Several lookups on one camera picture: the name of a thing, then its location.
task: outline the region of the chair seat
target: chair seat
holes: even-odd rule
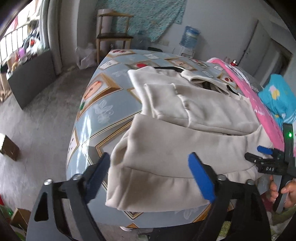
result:
[[[104,33],[99,34],[97,39],[132,39],[133,36],[127,35],[125,33]]]

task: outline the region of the door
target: door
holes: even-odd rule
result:
[[[258,21],[251,41],[238,66],[253,76],[260,66],[270,42],[271,38],[269,34]]]

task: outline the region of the screw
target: screw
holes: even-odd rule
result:
[[[224,176],[224,175],[218,175],[218,180],[219,181],[226,181],[226,176]]]
[[[49,185],[49,184],[52,184],[52,182],[53,182],[52,179],[47,179],[47,180],[44,181],[43,184],[44,185]]]
[[[254,182],[252,179],[248,179],[248,180],[247,180],[247,184],[248,184],[248,185],[254,185],[255,182]]]
[[[82,178],[82,174],[75,174],[73,177],[72,177],[72,179],[73,180],[79,180],[79,179],[81,179]]]

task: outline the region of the water bottle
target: water bottle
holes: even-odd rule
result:
[[[197,44],[197,38],[199,34],[200,31],[198,29],[186,26],[181,42],[179,44],[184,48],[193,50]]]
[[[150,43],[150,38],[146,35],[144,30],[140,30],[131,41],[131,49],[147,50]]]

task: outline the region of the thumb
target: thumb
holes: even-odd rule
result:
[[[285,187],[282,188],[281,193],[288,193],[296,191],[296,182],[289,182]]]

